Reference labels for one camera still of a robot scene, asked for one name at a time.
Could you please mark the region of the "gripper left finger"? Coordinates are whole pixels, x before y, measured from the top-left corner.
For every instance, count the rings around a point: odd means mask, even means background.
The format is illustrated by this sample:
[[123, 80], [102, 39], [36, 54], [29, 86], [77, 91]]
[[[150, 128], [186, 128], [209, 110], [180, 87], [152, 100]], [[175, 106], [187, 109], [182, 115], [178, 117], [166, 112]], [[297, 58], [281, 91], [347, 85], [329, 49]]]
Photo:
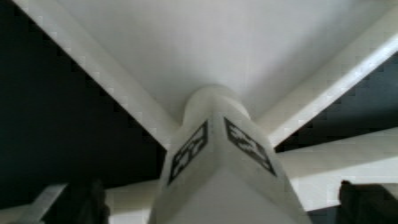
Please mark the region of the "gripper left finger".
[[111, 224], [100, 180], [50, 185], [15, 224]]

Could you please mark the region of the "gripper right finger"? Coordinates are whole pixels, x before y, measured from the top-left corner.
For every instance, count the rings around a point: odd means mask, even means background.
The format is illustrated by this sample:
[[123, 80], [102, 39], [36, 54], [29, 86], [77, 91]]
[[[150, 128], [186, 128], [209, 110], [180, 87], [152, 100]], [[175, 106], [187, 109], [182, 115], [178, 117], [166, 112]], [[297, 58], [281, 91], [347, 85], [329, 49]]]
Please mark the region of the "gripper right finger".
[[337, 224], [398, 224], [398, 183], [345, 180], [338, 198]]

